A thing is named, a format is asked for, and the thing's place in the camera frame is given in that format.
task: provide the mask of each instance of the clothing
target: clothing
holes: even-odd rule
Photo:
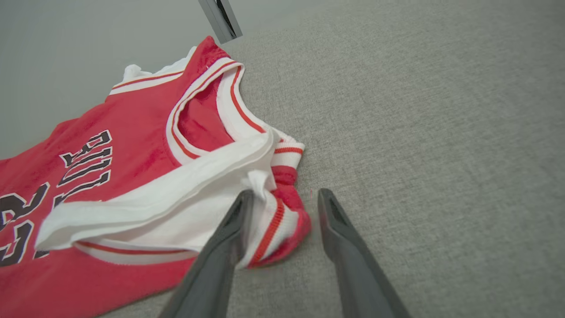
[[[304,147],[247,110],[238,92],[243,71],[210,37],[155,74],[130,66],[103,104],[61,123],[43,143],[0,162],[0,242],[12,242],[4,249],[2,265],[7,267],[0,270],[0,296],[8,304],[4,313],[93,316],[174,286],[191,264],[186,259],[206,243],[221,213],[201,212],[192,229],[164,222],[163,214],[190,214],[197,204],[209,210],[214,207],[210,198],[220,197],[217,206],[223,207],[241,187],[258,194],[272,190],[256,204],[263,219],[256,222],[257,239],[250,241],[242,265],[280,260],[296,247],[310,228],[293,186]],[[217,149],[223,156],[215,154]],[[227,153],[234,153],[233,158]],[[271,171],[264,158],[270,159]],[[191,178],[185,174],[204,174],[220,163],[223,172],[213,170],[213,176],[194,178],[202,182],[192,180],[188,192],[203,183],[207,187],[191,192],[187,201],[183,181]],[[262,176],[253,175],[254,165],[262,167]],[[239,188],[218,192],[222,173],[233,176],[245,167]],[[253,180],[263,184],[245,183]],[[175,200],[170,200],[173,190]],[[168,210],[145,209],[152,215],[141,220],[147,202]],[[190,216],[183,221],[190,225]],[[185,237],[156,239],[175,224],[173,234],[177,230]],[[198,229],[202,231],[190,236]],[[86,253],[67,248],[71,244]],[[46,247],[64,249],[42,252]]]

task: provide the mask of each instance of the white fabric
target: white fabric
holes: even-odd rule
[[[265,134],[228,144],[109,201],[62,203],[43,222],[36,248],[58,250],[85,240],[128,250],[199,252],[237,195],[253,189],[254,231],[242,261],[248,263],[276,212],[276,199],[270,193],[276,188],[270,163],[278,140],[275,131],[268,128]],[[281,228],[285,233],[277,236],[290,236],[296,227],[296,213],[289,211],[285,218],[288,220]],[[116,253],[96,253],[98,258],[120,263],[112,258]],[[127,262],[163,261],[159,255],[141,258]]]

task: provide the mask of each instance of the gray tabletop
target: gray tabletop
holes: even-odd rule
[[[236,274],[228,316],[341,317],[310,198],[328,187],[414,317],[565,317],[564,14],[347,2],[225,44],[248,108],[306,144],[314,224],[285,262]]]

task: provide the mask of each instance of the red fabric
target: red fabric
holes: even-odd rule
[[[116,265],[97,260],[75,248],[51,251],[48,255],[37,254],[34,244],[42,220],[51,212],[59,195],[77,190],[82,184],[102,182],[102,177],[107,174],[108,180],[77,191],[65,202],[109,200],[178,167],[165,136],[168,116],[190,84],[221,57],[228,55],[208,37],[197,47],[179,78],[155,87],[110,95],[103,104],[82,117],[57,125],[45,141],[14,158],[0,161],[1,317],[93,317],[170,289],[180,282],[193,260],[143,266]],[[181,113],[179,126],[191,143],[210,151],[233,141],[221,126],[215,109],[217,84],[214,82],[191,101]],[[94,141],[89,139],[102,136],[101,132],[106,130],[111,140],[95,147],[104,137]],[[85,145],[92,146],[92,150],[77,158],[104,154],[107,148],[111,150],[108,155],[86,164],[66,166],[61,156],[79,153]],[[70,178],[85,166],[103,165],[109,159],[107,166],[76,179]],[[76,163],[78,161],[73,159],[72,164]],[[287,255],[310,228],[310,221],[292,186],[296,171],[286,168],[273,168],[279,185],[277,197],[291,209],[300,211],[299,222],[304,227],[264,263]],[[69,181],[61,184],[65,178]],[[41,192],[47,182],[49,187]],[[20,212],[8,210],[14,202],[21,203]],[[23,229],[31,229],[26,246],[21,243],[25,243],[25,239],[16,237],[18,230]],[[13,256],[19,255],[18,248],[22,246],[18,261]]]

